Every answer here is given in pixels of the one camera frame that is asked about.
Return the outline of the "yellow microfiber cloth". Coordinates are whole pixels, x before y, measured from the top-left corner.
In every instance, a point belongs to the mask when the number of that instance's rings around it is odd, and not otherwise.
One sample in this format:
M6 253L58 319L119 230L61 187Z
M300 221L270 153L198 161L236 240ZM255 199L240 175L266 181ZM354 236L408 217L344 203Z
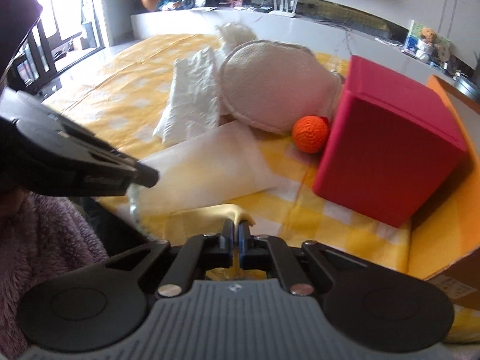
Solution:
M178 211L168 215L147 215L142 219L145 230L156 238L170 241L172 245L183 245L192 236L207 233L220 233L224 223L230 219L233 230L245 220L248 225L255 224L254 219L238 205L213 205L188 211ZM266 274L258 270L244 271L235 262L233 267L216 266L199 279L212 281L261 280Z

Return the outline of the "white foam wrap sheet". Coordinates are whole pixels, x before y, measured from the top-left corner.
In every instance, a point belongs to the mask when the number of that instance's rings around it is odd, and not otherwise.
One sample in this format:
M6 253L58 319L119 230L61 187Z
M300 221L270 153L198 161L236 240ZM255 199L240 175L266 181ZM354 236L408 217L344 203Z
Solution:
M276 186L277 178L247 125L237 121L183 141L142 160L160 173L151 188L128 189L137 218L170 215Z

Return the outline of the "white paper towel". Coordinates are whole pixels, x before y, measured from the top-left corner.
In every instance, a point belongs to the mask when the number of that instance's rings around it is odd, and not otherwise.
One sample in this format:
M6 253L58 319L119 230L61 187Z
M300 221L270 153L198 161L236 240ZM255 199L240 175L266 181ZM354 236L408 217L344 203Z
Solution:
M175 61L168 102L154 130L164 145L174 146L219 126L216 73L211 47Z

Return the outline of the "orange crochet ball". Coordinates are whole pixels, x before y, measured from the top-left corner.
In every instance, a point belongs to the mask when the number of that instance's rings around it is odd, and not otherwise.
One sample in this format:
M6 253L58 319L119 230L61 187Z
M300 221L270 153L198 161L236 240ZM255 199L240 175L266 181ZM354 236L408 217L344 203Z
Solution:
M304 116L295 122L291 135L298 150L306 154L318 153L328 139L329 121L323 116Z

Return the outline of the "round beige scrub pad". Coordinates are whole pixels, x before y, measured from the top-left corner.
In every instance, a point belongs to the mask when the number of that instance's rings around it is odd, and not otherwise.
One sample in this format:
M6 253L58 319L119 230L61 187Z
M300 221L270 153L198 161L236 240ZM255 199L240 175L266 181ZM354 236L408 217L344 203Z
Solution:
M236 47L218 72L220 101L235 119L285 135L304 116L330 119L343 88L310 49L257 40Z

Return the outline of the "yellow checkered tablecloth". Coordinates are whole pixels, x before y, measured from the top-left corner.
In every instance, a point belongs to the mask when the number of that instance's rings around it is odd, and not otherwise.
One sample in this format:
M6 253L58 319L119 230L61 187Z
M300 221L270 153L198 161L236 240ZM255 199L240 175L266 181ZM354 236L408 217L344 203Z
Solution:
M49 107L136 158L206 133L223 123L215 79L231 47L208 35L156 36L95 63ZM237 197L255 230L298 246L314 239L398 272L429 277L472 254L479 212L461 203L479 195L473 172L424 224L392 228L328 202L312 191L317 161L287 137L256 133L277 181L272 189Z

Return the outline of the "purple fleece sleeve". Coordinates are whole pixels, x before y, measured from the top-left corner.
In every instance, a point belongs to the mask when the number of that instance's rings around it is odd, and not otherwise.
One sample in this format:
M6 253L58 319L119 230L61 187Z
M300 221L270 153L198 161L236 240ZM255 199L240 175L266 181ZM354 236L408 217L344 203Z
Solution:
M103 261L107 252L66 197L16 189L1 196L1 354L27 348L18 326L21 297L58 275Z

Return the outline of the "white fluffy plush item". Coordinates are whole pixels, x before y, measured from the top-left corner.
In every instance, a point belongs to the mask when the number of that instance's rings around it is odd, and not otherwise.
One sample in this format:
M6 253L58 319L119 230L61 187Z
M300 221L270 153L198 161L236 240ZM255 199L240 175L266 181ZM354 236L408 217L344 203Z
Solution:
M236 47L257 39L251 28L238 22L216 26L216 33L220 42L220 49L216 52L216 56L221 60Z

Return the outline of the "red square box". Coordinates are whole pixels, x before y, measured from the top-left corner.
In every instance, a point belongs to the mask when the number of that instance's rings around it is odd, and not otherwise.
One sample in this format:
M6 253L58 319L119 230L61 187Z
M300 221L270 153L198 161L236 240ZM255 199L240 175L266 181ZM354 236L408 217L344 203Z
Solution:
M312 191L398 228L467 154L433 89L354 55Z

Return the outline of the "orange cardboard storage box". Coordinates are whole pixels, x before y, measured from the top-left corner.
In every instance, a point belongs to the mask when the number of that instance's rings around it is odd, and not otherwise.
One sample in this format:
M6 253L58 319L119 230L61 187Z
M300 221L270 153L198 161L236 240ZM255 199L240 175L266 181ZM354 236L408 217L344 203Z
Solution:
M437 76L433 89L453 115L468 157L412 217L408 274L445 275L479 286L479 105Z

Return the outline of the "white wifi router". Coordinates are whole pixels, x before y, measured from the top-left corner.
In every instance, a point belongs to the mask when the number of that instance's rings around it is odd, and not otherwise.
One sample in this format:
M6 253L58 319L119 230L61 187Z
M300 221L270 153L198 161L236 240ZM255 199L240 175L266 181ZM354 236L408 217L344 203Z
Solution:
M272 9L270 15L293 18L296 16L296 10L299 0L272 0Z

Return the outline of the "white marble tv console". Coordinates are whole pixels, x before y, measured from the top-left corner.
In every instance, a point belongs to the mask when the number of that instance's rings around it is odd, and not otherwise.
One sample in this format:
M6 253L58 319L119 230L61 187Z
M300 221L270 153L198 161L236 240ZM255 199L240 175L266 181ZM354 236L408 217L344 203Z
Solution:
M275 16L248 10L216 9L156 11L131 16L137 39L166 34L214 34L216 28L230 22L249 27L259 39L297 43L308 49L348 60L360 55L422 84L437 75L449 84L452 78L420 62L379 38L345 28L321 24L315 20Z

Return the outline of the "small teddy bear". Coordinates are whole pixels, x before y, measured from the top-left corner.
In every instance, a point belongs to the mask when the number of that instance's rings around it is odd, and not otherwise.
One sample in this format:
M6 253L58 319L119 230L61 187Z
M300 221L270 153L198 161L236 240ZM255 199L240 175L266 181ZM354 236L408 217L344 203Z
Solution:
M423 63L429 63L435 50L437 33L428 27L423 27L416 44L416 57Z

